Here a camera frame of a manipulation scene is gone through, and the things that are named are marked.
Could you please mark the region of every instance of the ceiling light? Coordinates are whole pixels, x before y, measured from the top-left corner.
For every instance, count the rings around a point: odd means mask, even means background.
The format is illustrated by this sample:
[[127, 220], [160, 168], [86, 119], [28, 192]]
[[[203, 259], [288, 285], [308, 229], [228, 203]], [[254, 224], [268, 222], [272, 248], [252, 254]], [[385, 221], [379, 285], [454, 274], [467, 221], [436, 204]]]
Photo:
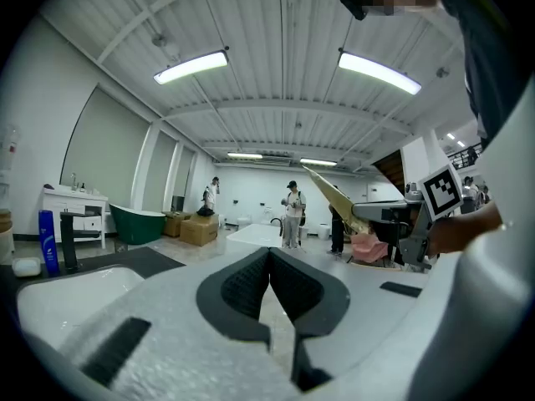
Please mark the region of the ceiling light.
[[409, 79], [404, 74], [389, 69], [380, 63], [374, 63], [366, 58], [361, 58], [351, 53], [342, 52], [338, 66], [342, 69], [353, 70], [362, 74], [375, 77], [389, 84], [393, 84], [409, 94], [416, 95], [421, 89], [421, 85], [413, 79]]
[[216, 67], [224, 67], [228, 64], [227, 55], [222, 50], [215, 53], [209, 53], [198, 58], [190, 59], [184, 63], [179, 63], [175, 67], [165, 69], [154, 76], [154, 80], [159, 84], [166, 84], [171, 80], [179, 79], [180, 77], [189, 74], [198, 73], [200, 71], [214, 69]]
[[255, 153], [227, 153], [228, 157], [239, 157], [242, 159], [261, 159], [262, 155], [257, 155]]
[[328, 160], [301, 159], [300, 162], [310, 165], [336, 166], [336, 162], [330, 162]]

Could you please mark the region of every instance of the green bathtub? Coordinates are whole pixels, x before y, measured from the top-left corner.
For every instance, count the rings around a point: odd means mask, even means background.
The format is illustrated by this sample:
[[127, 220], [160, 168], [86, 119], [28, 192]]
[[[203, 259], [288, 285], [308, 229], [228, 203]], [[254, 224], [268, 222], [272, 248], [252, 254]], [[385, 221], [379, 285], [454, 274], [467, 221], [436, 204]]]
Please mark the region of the green bathtub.
[[160, 212], [137, 211], [110, 204], [119, 239], [129, 245], [146, 244], [160, 238], [166, 216]]

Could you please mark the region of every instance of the blue tube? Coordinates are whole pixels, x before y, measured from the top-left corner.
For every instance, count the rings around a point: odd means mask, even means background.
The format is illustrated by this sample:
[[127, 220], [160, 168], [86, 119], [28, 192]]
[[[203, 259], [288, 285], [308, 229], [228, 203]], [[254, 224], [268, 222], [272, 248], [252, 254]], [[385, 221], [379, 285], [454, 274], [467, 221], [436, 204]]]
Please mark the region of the blue tube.
[[41, 242], [41, 251], [43, 252], [44, 264], [47, 267], [48, 274], [59, 273], [52, 211], [39, 211], [39, 241]]

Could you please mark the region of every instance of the bathtub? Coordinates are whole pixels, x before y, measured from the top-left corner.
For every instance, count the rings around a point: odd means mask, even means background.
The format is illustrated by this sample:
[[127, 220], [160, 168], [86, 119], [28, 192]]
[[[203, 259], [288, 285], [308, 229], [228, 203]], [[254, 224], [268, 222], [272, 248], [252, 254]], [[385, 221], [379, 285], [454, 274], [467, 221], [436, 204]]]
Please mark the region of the bathtub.
[[279, 236], [280, 228], [264, 224], [251, 224], [240, 231], [227, 236], [225, 253], [237, 252], [244, 248], [256, 246], [283, 246], [283, 239]]
[[145, 244], [161, 236], [166, 216], [161, 212], [138, 211], [110, 204], [119, 239], [129, 245]]

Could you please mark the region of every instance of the black faucet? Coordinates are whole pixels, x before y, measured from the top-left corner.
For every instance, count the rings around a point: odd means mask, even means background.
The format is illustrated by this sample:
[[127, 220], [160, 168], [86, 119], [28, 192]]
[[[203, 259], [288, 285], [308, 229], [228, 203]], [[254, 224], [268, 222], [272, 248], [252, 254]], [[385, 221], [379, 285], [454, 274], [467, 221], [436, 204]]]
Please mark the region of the black faucet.
[[61, 230], [61, 248], [64, 250], [65, 269], [73, 270], [78, 268], [76, 250], [74, 249], [75, 237], [99, 237], [99, 231], [76, 231], [73, 229], [73, 219], [75, 217], [85, 217], [84, 214], [74, 214], [72, 212], [60, 212], [59, 227]]
[[269, 222], [273, 223], [275, 220], [278, 220], [279, 224], [281, 225], [281, 231], [278, 233], [278, 235], [282, 236], [283, 235], [283, 222], [281, 221], [280, 218], [272, 218], [272, 220], [269, 221]]

